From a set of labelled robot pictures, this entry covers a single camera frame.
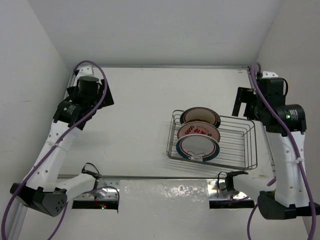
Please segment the pink plate red characters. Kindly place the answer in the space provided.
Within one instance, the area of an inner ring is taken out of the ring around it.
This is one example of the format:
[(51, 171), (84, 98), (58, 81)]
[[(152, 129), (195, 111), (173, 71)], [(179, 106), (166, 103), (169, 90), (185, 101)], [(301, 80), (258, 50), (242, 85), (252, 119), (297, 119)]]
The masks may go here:
[(180, 139), (186, 135), (200, 134), (209, 136), (217, 142), (221, 140), (221, 134), (218, 129), (210, 123), (203, 121), (192, 121), (184, 123), (177, 131), (177, 138)]

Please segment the green rimmed white plate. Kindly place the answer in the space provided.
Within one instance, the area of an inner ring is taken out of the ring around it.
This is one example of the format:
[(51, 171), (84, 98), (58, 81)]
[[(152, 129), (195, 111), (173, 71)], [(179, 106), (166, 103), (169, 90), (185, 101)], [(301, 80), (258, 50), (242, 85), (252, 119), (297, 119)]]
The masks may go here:
[(175, 148), (181, 157), (198, 162), (211, 161), (220, 153), (219, 143), (212, 137), (202, 134), (181, 137), (176, 142)]

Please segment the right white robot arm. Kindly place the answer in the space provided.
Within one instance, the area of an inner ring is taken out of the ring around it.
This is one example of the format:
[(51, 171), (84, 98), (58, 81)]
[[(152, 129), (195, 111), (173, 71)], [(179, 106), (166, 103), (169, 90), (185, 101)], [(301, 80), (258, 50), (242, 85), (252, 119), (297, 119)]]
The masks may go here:
[(238, 88), (232, 115), (238, 116), (241, 104), (245, 103), (244, 117), (264, 126), (274, 160), (275, 185), (269, 186), (266, 179), (254, 179), (245, 171), (232, 171), (226, 174), (225, 185), (219, 185), (218, 189), (223, 192), (244, 191), (258, 204), (261, 215), (267, 220), (308, 217), (313, 212), (319, 216), (320, 206), (316, 203), (314, 208), (311, 207), (299, 168), (299, 163), (304, 160), (305, 111), (299, 104), (286, 104), (288, 83), (284, 78), (260, 78), (257, 85), (291, 136), (252, 88)]

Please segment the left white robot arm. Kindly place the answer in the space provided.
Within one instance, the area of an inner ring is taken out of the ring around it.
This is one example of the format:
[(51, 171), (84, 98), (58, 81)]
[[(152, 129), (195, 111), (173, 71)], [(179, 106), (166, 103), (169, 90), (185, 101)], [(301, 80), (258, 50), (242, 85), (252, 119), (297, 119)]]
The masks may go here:
[(68, 96), (59, 103), (45, 144), (22, 182), (13, 183), (10, 193), (24, 206), (56, 217), (73, 198), (97, 188), (99, 173), (82, 170), (58, 182), (67, 154), (86, 123), (97, 110), (114, 104), (106, 78), (81, 76), (75, 86), (67, 88)]

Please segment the dark green rimmed plate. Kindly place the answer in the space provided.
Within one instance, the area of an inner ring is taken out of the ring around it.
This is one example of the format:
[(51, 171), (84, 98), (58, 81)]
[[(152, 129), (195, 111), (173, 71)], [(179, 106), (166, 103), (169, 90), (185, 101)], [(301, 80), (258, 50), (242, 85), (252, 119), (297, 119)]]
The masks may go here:
[(191, 107), (185, 110), (180, 115), (179, 122), (184, 124), (195, 119), (205, 120), (216, 128), (221, 125), (221, 117), (214, 110), (207, 107)]

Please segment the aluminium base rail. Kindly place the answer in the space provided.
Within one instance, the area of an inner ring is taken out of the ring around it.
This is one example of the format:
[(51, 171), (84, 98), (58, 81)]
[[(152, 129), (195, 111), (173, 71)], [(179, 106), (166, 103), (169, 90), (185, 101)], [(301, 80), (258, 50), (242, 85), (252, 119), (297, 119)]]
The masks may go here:
[(129, 191), (129, 185), (141, 193), (152, 192), (163, 194), (166, 197), (191, 196), (199, 193), (208, 197), (215, 204), (235, 204), (240, 201), (251, 199), (242, 192), (234, 191), (228, 193), (223, 187), (224, 182), (214, 179), (153, 179), (153, 178), (103, 178), (96, 189), (81, 193), (78, 198), (96, 198), (98, 201), (117, 201), (119, 195)]

